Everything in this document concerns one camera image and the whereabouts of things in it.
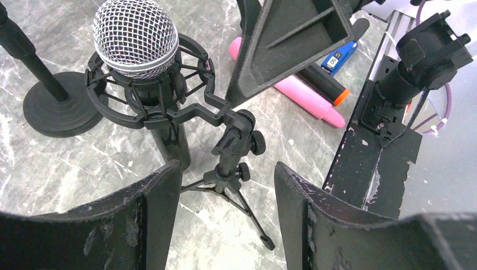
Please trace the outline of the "black microphone orange end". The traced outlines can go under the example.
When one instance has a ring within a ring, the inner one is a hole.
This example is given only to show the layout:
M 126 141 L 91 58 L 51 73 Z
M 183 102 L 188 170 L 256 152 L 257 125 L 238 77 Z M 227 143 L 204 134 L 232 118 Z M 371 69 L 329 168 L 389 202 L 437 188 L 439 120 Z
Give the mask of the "black microphone orange end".
M 315 63 L 298 71 L 296 75 L 333 106 L 340 105 L 350 95 L 349 89 Z

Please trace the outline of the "black round-base shock-mount stand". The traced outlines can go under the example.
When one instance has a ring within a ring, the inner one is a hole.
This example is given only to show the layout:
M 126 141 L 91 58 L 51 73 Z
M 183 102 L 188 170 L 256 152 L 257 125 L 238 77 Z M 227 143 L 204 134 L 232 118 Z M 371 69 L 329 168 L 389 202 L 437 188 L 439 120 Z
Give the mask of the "black round-base shock-mount stand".
M 53 138 L 74 137 L 102 120 L 87 95 L 84 75 L 73 71 L 52 74 L 31 40 L 9 18 L 5 6 L 1 6 L 1 46 L 38 79 L 22 106 L 27 123 L 35 131 Z

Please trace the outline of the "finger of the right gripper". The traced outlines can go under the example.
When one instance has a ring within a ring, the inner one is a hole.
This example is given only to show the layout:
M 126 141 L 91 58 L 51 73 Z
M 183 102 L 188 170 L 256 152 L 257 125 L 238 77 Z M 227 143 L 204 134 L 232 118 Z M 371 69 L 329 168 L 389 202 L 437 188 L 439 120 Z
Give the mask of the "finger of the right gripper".
M 238 1 L 242 41 L 226 100 L 236 107 L 351 40 L 351 1 Z

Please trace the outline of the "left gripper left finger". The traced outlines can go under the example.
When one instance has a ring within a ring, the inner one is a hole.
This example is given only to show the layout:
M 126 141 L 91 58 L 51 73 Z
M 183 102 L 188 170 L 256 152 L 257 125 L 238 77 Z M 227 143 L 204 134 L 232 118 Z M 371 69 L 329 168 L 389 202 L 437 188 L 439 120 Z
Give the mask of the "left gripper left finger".
M 65 213 L 2 213 L 1 268 L 164 269 L 181 183 L 174 160 Z

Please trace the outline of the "pink microphone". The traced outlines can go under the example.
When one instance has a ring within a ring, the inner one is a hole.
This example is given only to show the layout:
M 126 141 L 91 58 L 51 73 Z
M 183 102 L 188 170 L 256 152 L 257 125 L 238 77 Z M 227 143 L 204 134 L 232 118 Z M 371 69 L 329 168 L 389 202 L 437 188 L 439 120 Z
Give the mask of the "pink microphone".
M 274 87 L 315 118 L 324 120 L 336 128 L 345 126 L 345 119 L 332 107 L 332 104 L 296 76 L 288 76 L 276 83 Z

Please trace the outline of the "black tripod microphone stand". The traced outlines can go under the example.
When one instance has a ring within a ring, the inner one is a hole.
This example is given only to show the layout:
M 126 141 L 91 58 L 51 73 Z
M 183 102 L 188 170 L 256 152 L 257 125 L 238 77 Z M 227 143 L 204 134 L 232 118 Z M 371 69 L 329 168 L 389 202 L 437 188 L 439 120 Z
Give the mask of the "black tripod microphone stand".
M 244 158 L 266 150 L 263 135 L 255 129 L 255 117 L 247 110 L 235 111 L 217 96 L 215 68 L 206 50 L 180 34 L 172 66 L 152 79 L 132 79 L 120 74 L 93 53 L 85 71 L 87 94 L 99 113 L 129 129 L 147 129 L 165 161 L 179 160 L 188 171 L 192 129 L 200 124 L 219 129 L 211 153 L 217 164 L 196 170 L 196 178 L 182 185 L 182 192 L 213 194 L 251 219 L 263 245 L 273 250 L 248 202 L 242 185 L 251 179 Z

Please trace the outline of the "grey-head microphone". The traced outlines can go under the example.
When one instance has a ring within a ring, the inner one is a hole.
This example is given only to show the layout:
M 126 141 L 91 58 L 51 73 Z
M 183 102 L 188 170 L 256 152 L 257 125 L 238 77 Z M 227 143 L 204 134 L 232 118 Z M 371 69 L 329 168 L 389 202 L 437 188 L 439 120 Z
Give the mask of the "grey-head microphone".
M 93 18 L 94 48 L 132 110 L 178 111 L 187 84 L 176 26 L 155 1 L 105 1 Z

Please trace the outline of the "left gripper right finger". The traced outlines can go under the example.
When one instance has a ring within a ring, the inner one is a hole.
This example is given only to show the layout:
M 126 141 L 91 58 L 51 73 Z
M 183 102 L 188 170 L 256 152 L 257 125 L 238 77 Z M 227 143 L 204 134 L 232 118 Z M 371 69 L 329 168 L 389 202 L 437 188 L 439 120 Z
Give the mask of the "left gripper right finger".
M 274 189 L 288 269 L 475 269 L 476 214 L 395 220 L 357 208 L 282 162 Z

